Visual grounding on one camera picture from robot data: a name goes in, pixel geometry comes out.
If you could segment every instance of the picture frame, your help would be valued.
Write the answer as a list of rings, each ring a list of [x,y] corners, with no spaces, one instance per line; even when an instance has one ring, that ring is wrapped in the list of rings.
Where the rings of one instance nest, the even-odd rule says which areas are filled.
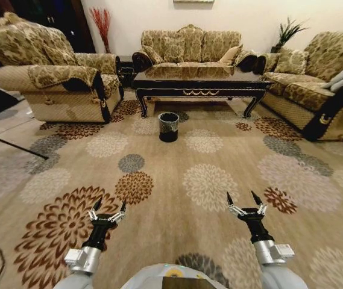
[[[214,0],[174,0],[175,3],[214,3]]]

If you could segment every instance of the white wall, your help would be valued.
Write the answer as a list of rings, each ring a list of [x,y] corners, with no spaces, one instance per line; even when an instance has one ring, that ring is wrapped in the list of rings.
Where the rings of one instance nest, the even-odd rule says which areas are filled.
[[[303,49],[321,31],[343,31],[343,0],[215,0],[214,4],[173,3],[172,0],[82,0],[97,52],[104,52],[90,7],[106,8],[112,21],[110,49],[131,55],[140,48],[143,30],[177,30],[194,24],[203,30],[235,30],[244,48],[270,51],[278,40],[278,26],[286,17],[306,20],[310,29],[287,46]]]

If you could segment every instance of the coffee table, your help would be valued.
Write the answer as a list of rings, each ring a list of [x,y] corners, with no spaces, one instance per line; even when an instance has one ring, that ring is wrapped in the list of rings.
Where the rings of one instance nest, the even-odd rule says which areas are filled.
[[[134,81],[136,97],[147,116],[145,98],[251,98],[244,111],[252,110],[263,99],[271,82],[261,75],[234,67],[150,67],[139,72]]]

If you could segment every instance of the carpet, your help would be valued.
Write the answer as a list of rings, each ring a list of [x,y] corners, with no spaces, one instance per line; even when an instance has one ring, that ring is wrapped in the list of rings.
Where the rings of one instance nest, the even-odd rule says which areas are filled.
[[[0,138],[49,156],[42,161],[0,143],[0,288],[52,288],[63,257],[90,234],[87,210],[127,216],[110,231],[96,289],[120,288],[142,267],[177,263],[231,289],[260,288],[246,224],[228,211],[268,204],[264,224],[296,256],[288,267],[309,288],[343,288],[343,143],[311,143],[262,106],[158,103],[141,119],[126,92],[112,123],[42,123],[23,101],[0,114]],[[157,115],[176,111],[179,138],[158,139]]]

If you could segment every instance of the patterned sofa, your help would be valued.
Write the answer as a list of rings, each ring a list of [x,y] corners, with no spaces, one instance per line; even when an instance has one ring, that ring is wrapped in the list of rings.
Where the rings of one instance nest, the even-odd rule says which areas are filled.
[[[113,54],[75,54],[54,28],[23,19],[0,26],[0,87],[20,91],[41,121],[109,123],[124,95],[119,63]]]
[[[343,140],[343,87],[336,93],[321,87],[343,70],[343,33],[319,33],[305,51],[304,75],[273,72],[279,54],[258,58],[254,71],[273,82],[262,102],[308,140]]]
[[[203,31],[189,24],[178,31],[145,30],[142,33],[141,44],[152,47],[162,58],[165,57],[165,37],[183,37],[183,62],[164,62],[153,64],[149,55],[141,49],[133,54],[135,72],[141,72],[151,66],[155,67],[233,67],[218,62],[232,47],[241,43],[241,34],[237,31]],[[234,66],[251,71],[257,56],[251,51],[242,51],[234,61]]]

